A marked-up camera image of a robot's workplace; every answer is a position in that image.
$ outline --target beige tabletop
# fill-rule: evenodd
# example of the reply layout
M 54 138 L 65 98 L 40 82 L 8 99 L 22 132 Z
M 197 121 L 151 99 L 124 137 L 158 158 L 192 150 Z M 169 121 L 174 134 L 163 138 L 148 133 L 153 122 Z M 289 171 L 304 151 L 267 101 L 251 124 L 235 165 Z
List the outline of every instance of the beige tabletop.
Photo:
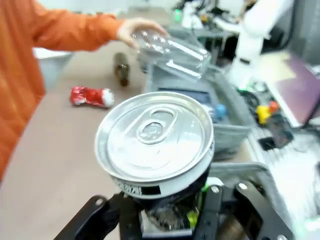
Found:
M 130 86 L 113 76 L 113 55 L 128 55 Z M 96 130 L 108 110 L 72 107 L 73 86 L 110 88 L 115 104 L 142 92 L 145 74 L 124 44 L 112 42 L 93 53 L 75 54 L 57 87 L 38 106 L 11 159 L 0 189 L 1 240 L 52 240 L 94 195 L 118 190 L 96 162 Z M 245 147 L 231 162 L 250 160 Z M 107 240 L 119 239 L 118 229 Z

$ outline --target orange sleeve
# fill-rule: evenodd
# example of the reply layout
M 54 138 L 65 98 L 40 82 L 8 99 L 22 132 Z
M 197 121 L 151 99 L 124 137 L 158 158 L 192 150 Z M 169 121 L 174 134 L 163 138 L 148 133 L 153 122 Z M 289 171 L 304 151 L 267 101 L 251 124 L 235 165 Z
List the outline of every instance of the orange sleeve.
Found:
M 34 46 L 58 51 L 94 51 L 115 40 L 123 22 L 112 14 L 89 16 L 48 10 L 35 0 L 30 0 L 28 13 Z

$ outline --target silver can lid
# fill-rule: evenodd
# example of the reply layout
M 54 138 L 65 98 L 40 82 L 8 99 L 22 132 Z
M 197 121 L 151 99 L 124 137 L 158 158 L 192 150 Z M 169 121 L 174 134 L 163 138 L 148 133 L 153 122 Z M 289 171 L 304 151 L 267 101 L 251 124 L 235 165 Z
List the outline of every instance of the silver can lid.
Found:
M 176 92 L 151 92 L 109 112 L 96 133 L 95 154 L 116 178 L 155 182 L 194 167 L 213 138 L 211 118 L 196 100 Z

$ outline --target blue ball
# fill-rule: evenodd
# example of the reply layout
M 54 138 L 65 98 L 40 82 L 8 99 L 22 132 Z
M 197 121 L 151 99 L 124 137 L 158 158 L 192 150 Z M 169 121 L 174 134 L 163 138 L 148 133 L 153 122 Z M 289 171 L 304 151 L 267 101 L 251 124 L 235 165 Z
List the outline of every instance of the blue ball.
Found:
M 215 105 L 215 116 L 218 119 L 223 119 L 227 115 L 227 108 L 223 104 Z

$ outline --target human hand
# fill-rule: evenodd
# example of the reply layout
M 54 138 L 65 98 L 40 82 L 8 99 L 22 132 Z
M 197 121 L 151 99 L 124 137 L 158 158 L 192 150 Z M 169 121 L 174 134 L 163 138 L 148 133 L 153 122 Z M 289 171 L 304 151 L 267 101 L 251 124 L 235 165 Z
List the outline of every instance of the human hand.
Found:
M 153 30 L 161 35 L 168 35 L 166 30 L 156 22 L 137 17 L 125 20 L 116 32 L 116 38 L 127 44 L 129 47 L 138 49 L 139 45 L 132 37 L 132 34 L 137 30 Z

